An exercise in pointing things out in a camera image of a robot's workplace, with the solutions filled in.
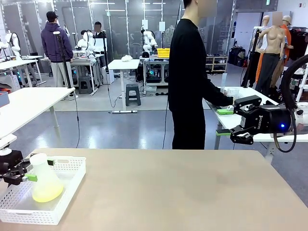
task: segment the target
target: black sweater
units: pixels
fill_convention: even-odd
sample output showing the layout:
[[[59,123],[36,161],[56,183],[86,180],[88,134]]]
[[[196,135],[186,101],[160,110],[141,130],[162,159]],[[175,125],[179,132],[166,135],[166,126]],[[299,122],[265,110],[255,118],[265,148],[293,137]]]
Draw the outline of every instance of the black sweater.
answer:
[[[169,59],[169,109],[203,109],[202,99],[216,106],[232,105],[227,97],[207,78],[206,51],[198,27],[181,19],[171,42]]]

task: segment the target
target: shoe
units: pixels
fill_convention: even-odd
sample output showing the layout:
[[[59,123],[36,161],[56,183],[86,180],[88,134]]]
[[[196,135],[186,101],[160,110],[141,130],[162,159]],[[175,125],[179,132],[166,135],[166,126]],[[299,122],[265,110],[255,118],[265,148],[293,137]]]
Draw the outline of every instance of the shoe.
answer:
[[[71,101],[71,100],[75,100],[75,96],[68,96],[68,100]]]

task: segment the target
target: yellow crate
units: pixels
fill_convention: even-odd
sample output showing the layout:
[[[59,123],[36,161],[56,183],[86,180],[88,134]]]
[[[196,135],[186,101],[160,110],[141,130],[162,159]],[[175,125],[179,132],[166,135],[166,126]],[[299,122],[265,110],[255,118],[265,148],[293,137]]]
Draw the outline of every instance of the yellow crate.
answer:
[[[169,58],[170,48],[158,48],[158,58]]]

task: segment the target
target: white plastic basket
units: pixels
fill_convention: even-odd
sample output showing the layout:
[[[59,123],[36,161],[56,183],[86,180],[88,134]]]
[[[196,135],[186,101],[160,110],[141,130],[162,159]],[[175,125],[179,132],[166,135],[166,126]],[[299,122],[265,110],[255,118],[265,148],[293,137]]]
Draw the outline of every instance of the white plastic basket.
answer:
[[[0,196],[0,220],[8,223],[57,225],[73,198],[82,178],[86,174],[86,158],[72,156],[53,156],[52,169],[64,184],[62,194],[47,203],[32,199],[32,184],[22,182],[11,185]]]

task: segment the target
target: blue gray container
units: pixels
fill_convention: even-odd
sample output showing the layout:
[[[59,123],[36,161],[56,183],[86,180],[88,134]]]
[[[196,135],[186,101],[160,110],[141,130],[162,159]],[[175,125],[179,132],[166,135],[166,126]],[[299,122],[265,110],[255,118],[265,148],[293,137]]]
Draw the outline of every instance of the blue gray container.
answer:
[[[0,91],[0,107],[3,107],[9,103],[9,94],[6,91]]]

